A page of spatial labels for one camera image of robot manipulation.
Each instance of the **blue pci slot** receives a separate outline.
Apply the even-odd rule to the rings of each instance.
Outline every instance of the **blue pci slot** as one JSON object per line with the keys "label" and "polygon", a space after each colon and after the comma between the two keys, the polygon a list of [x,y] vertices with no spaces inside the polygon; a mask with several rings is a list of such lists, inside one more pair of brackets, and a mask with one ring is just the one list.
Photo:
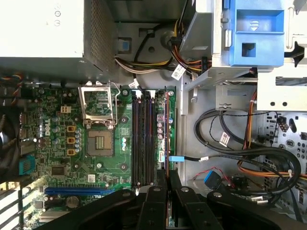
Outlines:
{"label": "blue pci slot", "polygon": [[114,192],[114,189],[102,189],[102,188],[56,188],[48,187],[45,189],[46,195],[63,195],[63,196],[106,196]]}

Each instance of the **chip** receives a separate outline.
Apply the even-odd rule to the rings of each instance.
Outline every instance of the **chip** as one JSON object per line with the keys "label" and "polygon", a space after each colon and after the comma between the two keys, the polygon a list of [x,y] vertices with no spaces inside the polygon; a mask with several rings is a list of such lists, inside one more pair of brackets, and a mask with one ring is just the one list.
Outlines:
{"label": "chip", "polygon": [[34,206],[35,206],[35,208],[37,208],[37,209],[42,209],[43,206],[44,206],[44,203],[43,203],[43,201],[35,201]]}
{"label": "chip", "polygon": [[65,166],[52,166],[51,175],[53,176],[65,176]]}

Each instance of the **power supply vent grille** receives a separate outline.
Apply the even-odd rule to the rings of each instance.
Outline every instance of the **power supply vent grille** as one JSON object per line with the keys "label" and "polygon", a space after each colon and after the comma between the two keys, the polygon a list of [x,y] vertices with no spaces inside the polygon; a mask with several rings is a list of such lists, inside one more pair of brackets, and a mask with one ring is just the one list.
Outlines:
{"label": "power supply vent grille", "polygon": [[91,11],[91,56],[101,70],[112,71],[115,23],[103,0],[92,0]]}

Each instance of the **blue connector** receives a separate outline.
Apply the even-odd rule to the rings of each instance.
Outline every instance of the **blue connector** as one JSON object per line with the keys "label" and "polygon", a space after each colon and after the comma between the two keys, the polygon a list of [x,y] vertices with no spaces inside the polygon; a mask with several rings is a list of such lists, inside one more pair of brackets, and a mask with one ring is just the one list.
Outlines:
{"label": "blue connector", "polygon": [[102,188],[57,188],[48,187],[45,189],[46,195],[62,195],[62,196],[106,196],[112,192],[114,189],[102,189]]}
{"label": "blue connector", "polygon": [[19,175],[29,175],[35,169],[35,157],[26,156],[19,160]]}

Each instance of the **blue drive bay bracket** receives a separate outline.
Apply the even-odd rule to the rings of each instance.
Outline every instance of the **blue drive bay bracket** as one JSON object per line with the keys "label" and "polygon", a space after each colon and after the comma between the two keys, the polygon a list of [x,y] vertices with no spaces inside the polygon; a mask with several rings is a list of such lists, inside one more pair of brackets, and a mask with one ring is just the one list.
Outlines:
{"label": "blue drive bay bracket", "polygon": [[230,0],[231,66],[283,65],[284,0]]}

